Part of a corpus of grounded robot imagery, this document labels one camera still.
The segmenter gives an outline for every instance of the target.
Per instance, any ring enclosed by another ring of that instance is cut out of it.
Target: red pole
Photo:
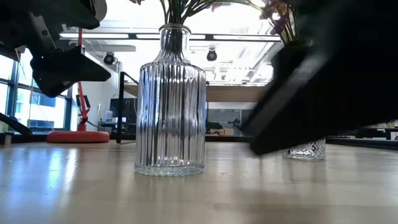
[[[79,36],[78,36],[78,44],[80,47],[83,47],[83,29],[79,28]],[[80,123],[77,125],[78,131],[86,131],[86,122],[88,120],[87,111],[86,111],[86,101],[83,96],[83,87],[81,86],[81,82],[78,82],[78,91],[80,98],[80,113],[81,119]]]

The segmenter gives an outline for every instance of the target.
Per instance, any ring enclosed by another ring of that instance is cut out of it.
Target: glass vase
[[[205,168],[205,71],[186,58],[190,30],[160,28],[161,50],[140,69],[136,172],[180,176]]]
[[[319,160],[326,158],[326,140],[319,139],[308,144],[291,147],[285,155],[293,159]]]

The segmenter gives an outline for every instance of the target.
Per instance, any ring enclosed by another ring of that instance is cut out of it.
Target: vase neck
[[[159,30],[160,52],[156,60],[188,62],[185,55],[191,34],[189,28],[180,24],[166,24]]]

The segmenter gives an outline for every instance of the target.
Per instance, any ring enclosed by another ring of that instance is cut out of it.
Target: red stand
[[[82,29],[79,28],[79,45],[82,46]],[[83,95],[81,82],[78,82],[78,91],[80,98],[80,122],[77,125],[77,131],[52,131],[47,135],[47,142],[50,143],[101,143],[109,142],[110,136],[106,131],[87,131],[86,122],[88,121],[86,110],[86,101]]]

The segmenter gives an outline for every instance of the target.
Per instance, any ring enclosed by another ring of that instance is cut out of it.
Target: security camera
[[[207,61],[214,62],[215,60],[217,60],[216,50],[210,49],[209,52],[207,53]]]
[[[107,65],[114,65],[118,62],[118,59],[114,56],[114,52],[107,52],[104,57],[104,63]]]

